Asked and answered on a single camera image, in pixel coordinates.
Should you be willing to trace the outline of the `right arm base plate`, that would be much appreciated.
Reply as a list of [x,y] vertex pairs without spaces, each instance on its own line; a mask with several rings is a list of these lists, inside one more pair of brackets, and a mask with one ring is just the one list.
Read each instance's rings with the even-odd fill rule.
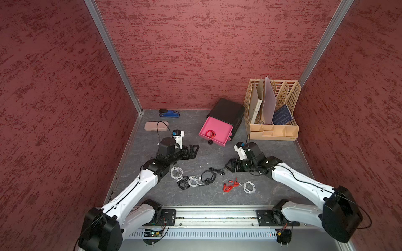
[[299,227],[300,223],[289,221],[283,213],[277,209],[257,210],[256,218],[260,227],[276,227],[282,228],[285,225],[288,227]]

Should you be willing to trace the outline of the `pink top drawer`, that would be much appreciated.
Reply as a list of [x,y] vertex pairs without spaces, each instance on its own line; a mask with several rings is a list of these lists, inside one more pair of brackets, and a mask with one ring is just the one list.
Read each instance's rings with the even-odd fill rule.
[[[232,135],[232,129],[233,126],[231,124],[213,117],[208,117],[199,132],[199,136],[206,140],[212,140],[213,143],[219,146],[226,146],[226,143],[230,140],[230,136]],[[206,137],[205,133],[207,130],[214,130],[216,136],[213,139]]]

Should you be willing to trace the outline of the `red earphones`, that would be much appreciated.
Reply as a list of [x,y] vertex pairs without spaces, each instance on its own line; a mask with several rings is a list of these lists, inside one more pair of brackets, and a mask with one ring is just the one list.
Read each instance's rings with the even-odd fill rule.
[[224,183],[223,185],[223,192],[230,192],[231,190],[233,190],[236,187],[239,187],[240,183],[238,182],[238,179],[235,178],[234,180],[229,180],[228,183]]
[[214,130],[207,130],[205,133],[205,136],[210,139],[213,139],[216,136],[216,133]]

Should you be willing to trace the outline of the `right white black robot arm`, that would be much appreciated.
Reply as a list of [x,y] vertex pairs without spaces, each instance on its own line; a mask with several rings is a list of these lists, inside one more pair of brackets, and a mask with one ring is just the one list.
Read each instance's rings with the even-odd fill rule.
[[288,166],[275,156],[266,157],[257,144],[237,143],[238,158],[230,159],[225,168],[232,173],[253,173],[279,182],[307,198],[311,205],[282,199],[271,210],[258,214],[263,225],[291,227],[305,223],[325,230],[336,241],[347,243],[363,221],[364,210],[345,187],[322,184]]

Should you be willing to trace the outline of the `black pink drawer cabinet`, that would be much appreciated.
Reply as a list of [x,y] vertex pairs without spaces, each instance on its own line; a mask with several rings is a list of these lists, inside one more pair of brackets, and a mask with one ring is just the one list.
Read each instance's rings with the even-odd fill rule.
[[244,117],[245,107],[231,100],[221,98],[207,117],[212,117],[233,126],[229,141],[234,138]]

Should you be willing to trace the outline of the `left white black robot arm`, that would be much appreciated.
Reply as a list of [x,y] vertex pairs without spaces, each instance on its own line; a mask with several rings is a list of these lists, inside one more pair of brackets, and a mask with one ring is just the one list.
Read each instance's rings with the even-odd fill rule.
[[157,155],[140,167],[139,175],[116,198],[85,215],[75,246],[85,251],[118,251],[130,231],[161,218],[161,205],[146,200],[135,206],[179,160],[195,159],[199,145],[185,146],[182,137],[164,138]]

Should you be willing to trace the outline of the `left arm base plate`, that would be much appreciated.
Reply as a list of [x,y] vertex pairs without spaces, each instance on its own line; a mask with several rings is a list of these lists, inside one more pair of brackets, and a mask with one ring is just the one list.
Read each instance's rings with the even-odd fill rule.
[[175,209],[160,209],[154,214],[154,217],[145,226],[174,226],[176,221],[177,211]]

